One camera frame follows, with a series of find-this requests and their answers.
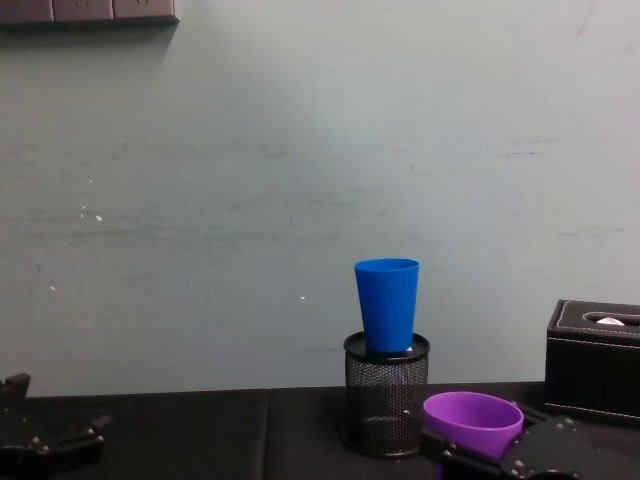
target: purple cup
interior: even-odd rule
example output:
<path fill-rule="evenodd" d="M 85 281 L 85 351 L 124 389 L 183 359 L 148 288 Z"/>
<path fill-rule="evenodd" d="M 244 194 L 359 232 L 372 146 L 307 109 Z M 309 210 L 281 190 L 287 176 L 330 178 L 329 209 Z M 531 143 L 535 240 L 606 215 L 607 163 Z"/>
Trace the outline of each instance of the purple cup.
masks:
<path fill-rule="evenodd" d="M 423 404 L 425 424 L 449 441 L 501 458 L 522 431 L 524 415 L 513 403 L 474 392 L 434 395 Z M 436 477 L 442 478 L 440 466 Z"/>

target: wall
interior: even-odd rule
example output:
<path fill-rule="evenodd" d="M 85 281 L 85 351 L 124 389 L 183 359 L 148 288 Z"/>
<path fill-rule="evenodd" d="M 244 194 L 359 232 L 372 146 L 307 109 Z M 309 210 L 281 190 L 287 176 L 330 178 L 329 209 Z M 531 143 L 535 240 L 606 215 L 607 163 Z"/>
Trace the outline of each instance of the wall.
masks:
<path fill-rule="evenodd" d="M 0 37 L 0 365 L 35 394 L 340 384 L 354 261 L 422 261 L 431 379 L 541 379 L 638 302 L 640 3 L 183 0 Z"/>

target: blue plastic cup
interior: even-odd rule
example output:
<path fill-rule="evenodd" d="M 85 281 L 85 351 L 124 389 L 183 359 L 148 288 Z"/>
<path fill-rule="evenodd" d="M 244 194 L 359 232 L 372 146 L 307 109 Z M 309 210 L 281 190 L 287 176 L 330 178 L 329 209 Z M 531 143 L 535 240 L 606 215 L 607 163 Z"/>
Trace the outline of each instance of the blue plastic cup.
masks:
<path fill-rule="evenodd" d="M 405 352 L 412 343 L 420 264 L 407 258 L 356 263 L 356 283 L 367 350 Z"/>

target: black clamp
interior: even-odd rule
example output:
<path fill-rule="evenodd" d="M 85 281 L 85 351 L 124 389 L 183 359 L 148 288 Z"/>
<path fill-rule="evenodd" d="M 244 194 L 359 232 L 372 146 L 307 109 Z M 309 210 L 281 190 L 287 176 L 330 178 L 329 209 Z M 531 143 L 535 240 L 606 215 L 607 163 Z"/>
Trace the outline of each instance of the black clamp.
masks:
<path fill-rule="evenodd" d="M 522 433 L 501 459 L 450 442 L 423 428 L 420 453 L 442 466 L 443 480 L 638 480 L 640 463 L 594 447 L 580 425 L 527 407 Z"/>
<path fill-rule="evenodd" d="M 20 374 L 0 382 L 0 478 L 47 478 L 99 461 L 111 418 L 99 417 L 62 437 L 41 432 L 14 410 L 26 397 L 29 381 L 29 375 Z"/>

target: plastic cup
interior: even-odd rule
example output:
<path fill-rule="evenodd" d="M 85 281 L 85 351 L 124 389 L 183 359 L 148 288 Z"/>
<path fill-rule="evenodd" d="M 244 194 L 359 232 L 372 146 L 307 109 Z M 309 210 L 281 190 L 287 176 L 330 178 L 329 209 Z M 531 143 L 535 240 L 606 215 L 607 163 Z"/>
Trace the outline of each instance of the plastic cup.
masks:
<path fill-rule="evenodd" d="M 441 393 L 428 398 L 423 408 L 429 428 L 451 442 L 498 459 L 522 431 L 524 421 L 514 404 L 483 393 Z M 436 478 L 442 478 L 440 466 Z"/>
<path fill-rule="evenodd" d="M 405 352 L 412 342 L 420 264 L 406 258 L 363 260 L 355 265 L 367 350 Z"/>

